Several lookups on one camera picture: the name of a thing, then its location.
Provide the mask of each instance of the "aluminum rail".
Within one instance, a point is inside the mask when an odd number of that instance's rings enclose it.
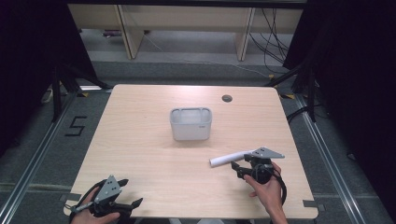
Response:
[[[303,108],[304,106],[306,106],[304,97],[301,94],[296,94],[296,101],[299,108]],[[341,174],[341,171],[338,169],[337,164],[332,158],[330,150],[328,149],[322,135],[320,134],[317,124],[315,122],[312,122],[311,118],[309,118],[308,113],[304,112],[303,117],[305,124],[308,127],[309,132],[312,134],[315,144],[317,145],[320,156],[326,165],[332,182],[334,183],[334,186],[341,198],[341,201],[346,208],[346,212],[349,215],[350,220],[352,221],[352,223],[356,224],[366,223],[358,203],[353,197],[352,192],[350,191],[345,179],[343,178],[343,175]]]
[[[38,146],[35,155],[32,157],[32,159],[30,159],[30,162],[27,165],[25,171],[23,172],[20,180],[15,185],[15,188],[11,191],[11,194],[8,196],[6,202],[1,207],[0,221],[2,224],[8,224],[13,218],[15,212],[21,204],[23,196],[29,188],[29,184],[35,177],[35,174],[38,171],[41,162],[44,160],[47,152],[50,149],[50,145],[55,138],[56,133],[59,131],[59,128],[64,121],[64,115],[66,114],[68,108],[76,99],[76,97],[76,92],[72,92],[67,96],[66,101],[64,102],[64,110],[62,114],[49,126],[49,129],[47,130],[46,135]]]

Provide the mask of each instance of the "circular hole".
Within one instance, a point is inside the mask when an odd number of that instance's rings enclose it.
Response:
[[[230,103],[233,100],[233,97],[231,95],[223,95],[221,97],[221,99],[226,102],[226,103]]]

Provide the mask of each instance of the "white plastic container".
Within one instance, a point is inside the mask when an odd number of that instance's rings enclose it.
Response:
[[[212,112],[206,107],[174,108],[170,121],[175,140],[206,140],[210,136]]]

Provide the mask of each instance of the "human hand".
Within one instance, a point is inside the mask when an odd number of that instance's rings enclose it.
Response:
[[[272,162],[276,175],[280,175],[281,169],[276,163]],[[260,184],[250,175],[244,175],[245,181],[253,187],[254,191],[250,197],[258,197],[265,210],[270,215],[275,224],[287,223],[282,207],[281,187],[274,176],[265,184]]]
[[[91,191],[82,204],[89,203],[97,190],[99,190],[99,188],[95,188]],[[94,217],[89,209],[84,209],[73,217],[71,224],[107,224],[117,220],[119,217],[120,213],[110,213],[104,217]]]

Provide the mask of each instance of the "light wood tabletop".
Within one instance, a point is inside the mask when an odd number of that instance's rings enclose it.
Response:
[[[224,102],[223,95],[232,101]],[[169,119],[176,107],[210,108],[209,139],[174,140]],[[288,188],[287,218],[315,218],[318,209],[303,205],[314,199],[275,89],[118,85],[71,192],[85,194],[114,175],[129,179],[117,203],[144,198],[132,217],[266,218],[260,201],[248,196],[251,186],[237,178],[230,164],[209,164],[212,158],[259,147],[285,155],[273,161]]]

